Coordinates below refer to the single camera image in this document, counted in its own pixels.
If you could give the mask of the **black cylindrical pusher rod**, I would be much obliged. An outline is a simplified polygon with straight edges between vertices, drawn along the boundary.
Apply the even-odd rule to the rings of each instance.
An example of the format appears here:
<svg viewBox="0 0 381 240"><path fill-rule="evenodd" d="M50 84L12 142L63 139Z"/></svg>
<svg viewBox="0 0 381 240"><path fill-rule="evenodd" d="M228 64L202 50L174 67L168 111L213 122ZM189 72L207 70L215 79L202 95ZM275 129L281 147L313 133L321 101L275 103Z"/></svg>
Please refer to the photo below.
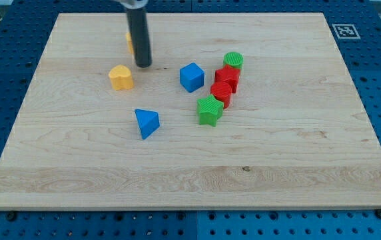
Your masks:
<svg viewBox="0 0 381 240"><path fill-rule="evenodd" d="M152 64L152 55L146 9L127 9L126 14L135 63L140 68L149 67Z"/></svg>

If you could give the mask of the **silver rod mount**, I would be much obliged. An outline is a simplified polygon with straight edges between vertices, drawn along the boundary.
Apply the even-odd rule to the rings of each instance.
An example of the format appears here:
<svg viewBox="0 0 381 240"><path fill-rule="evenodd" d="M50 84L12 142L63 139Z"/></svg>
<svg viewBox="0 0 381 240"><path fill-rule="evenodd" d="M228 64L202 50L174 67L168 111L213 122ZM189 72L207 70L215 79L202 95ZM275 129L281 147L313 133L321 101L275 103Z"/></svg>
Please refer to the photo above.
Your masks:
<svg viewBox="0 0 381 240"><path fill-rule="evenodd" d="M113 0L120 3L126 9L140 9L147 5L149 0Z"/></svg>

